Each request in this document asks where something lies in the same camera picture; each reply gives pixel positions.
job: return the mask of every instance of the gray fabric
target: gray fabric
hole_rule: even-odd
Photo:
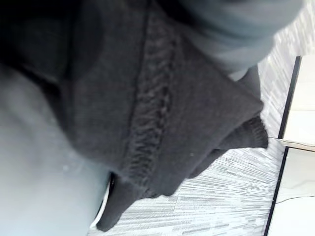
[[[82,155],[113,173],[101,230],[113,227],[137,199],[173,194],[185,178],[218,157],[212,154],[221,144],[219,153],[244,147],[247,139],[254,140],[251,147],[267,145],[267,133],[256,118],[263,104],[253,92],[260,90],[250,88],[257,83],[248,86],[224,76],[182,37],[155,1],[83,1],[69,12],[70,21],[44,16],[46,31],[51,21],[69,29],[59,31],[60,38],[69,35],[61,73],[41,73],[41,67],[29,71],[28,53],[22,65],[14,61],[11,66],[40,87],[48,81],[46,75],[58,75],[60,96],[51,99],[51,106],[64,110],[59,116],[64,132]],[[32,27],[28,30],[37,30],[36,24]],[[41,47],[54,46],[39,40],[34,59],[47,57]],[[257,68],[245,77],[257,81]],[[247,121],[252,129],[240,128]],[[230,140],[236,129],[237,145]]]
[[[192,15],[182,26],[190,41],[233,80],[261,61],[273,36],[302,8],[302,0],[178,0]]]

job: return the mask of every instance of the white floor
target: white floor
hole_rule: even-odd
[[[315,152],[290,149],[268,236],[315,235]]]

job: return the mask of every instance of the stitched seam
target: stitched seam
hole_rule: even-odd
[[[170,110],[175,42],[172,28],[150,12],[125,165],[128,177],[139,186],[148,184],[158,159]]]

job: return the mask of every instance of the gray carpet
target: gray carpet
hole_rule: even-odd
[[[262,118],[277,137],[295,57],[315,54],[315,1],[276,37],[259,65]],[[284,148],[232,150],[199,177],[185,181],[170,198],[136,202],[107,233],[90,236],[261,236],[264,233]]]

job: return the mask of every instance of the dark gray sweater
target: dark gray sweater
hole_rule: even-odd
[[[1,60],[41,87],[72,145],[113,173],[99,229],[230,148],[267,147],[256,67],[231,81],[153,0],[53,6],[3,11]]]

